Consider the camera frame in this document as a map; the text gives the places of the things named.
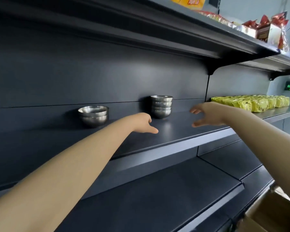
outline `hand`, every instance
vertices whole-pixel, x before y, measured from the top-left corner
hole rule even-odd
[[[224,118],[230,109],[234,109],[234,107],[229,107],[227,105],[222,105],[216,102],[205,102],[197,104],[190,109],[190,112],[194,114],[203,112],[204,118],[195,121],[192,124],[192,127],[199,127],[203,125],[223,125],[225,124]]]
[[[153,126],[150,126],[151,117],[147,113],[137,113],[132,116],[127,117],[132,123],[132,128],[134,132],[138,133],[158,133],[158,129]]]

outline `shelf bracket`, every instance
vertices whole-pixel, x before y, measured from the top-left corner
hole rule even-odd
[[[269,79],[270,79],[270,81],[272,81],[279,76],[288,76],[288,75],[290,75],[290,69],[287,69],[287,70],[282,71],[282,72],[275,71],[275,72],[270,73]]]
[[[243,63],[247,61],[252,61],[260,58],[266,58],[274,55],[280,54],[280,50],[277,51],[268,51],[264,50],[257,54],[248,54],[245,52],[231,52],[224,55],[220,59],[208,59],[204,61],[204,64],[207,67],[208,75],[212,75],[218,68],[228,65],[233,65],[237,63]]]

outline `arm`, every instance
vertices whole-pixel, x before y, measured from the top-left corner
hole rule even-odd
[[[54,231],[132,132],[158,133],[146,113],[124,117],[77,142],[0,198],[0,232]]]
[[[290,135],[239,108],[208,102],[194,106],[190,112],[204,112],[205,117],[193,123],[227,124],[258,157],[277,184],[290,197]]]

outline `stack of bowls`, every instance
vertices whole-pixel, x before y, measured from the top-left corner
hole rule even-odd
[[[108,121],[108,107],[88,106],[78,110],[81,120],[91,128],[104,125]]]
[[[172,96],[153,95],[151,96],[151,112],[158,118],[163,119],[168,117],[172,112]]]

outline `stainless steel bowl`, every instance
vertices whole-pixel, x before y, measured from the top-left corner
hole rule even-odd
[[[159,111],[168,111],[168,110],[171,110],[172,107],[154,107],[154,106],[152,106],[151,109],[152,110],[159,110]]]
[[[163,119],[171,114],[172,110],[155,110],[151,109],[151,113],[158,119]]]
[[[167,96],[167,95],[153,95],[151,96],[151,100],[154,102],[171,102],[173,99],[172,96]]]
[[[152,102],[152,106],[153,107],[171,107],[172,106],[172,102]]]
[[[96,128],[104,125],[108,121],[108,115],[99,117],[81,117],[81,120],[91,128]]]
[[[105,106],[88,106],[78,110],[80,117],[101,117],[108,116],[108,107]]]

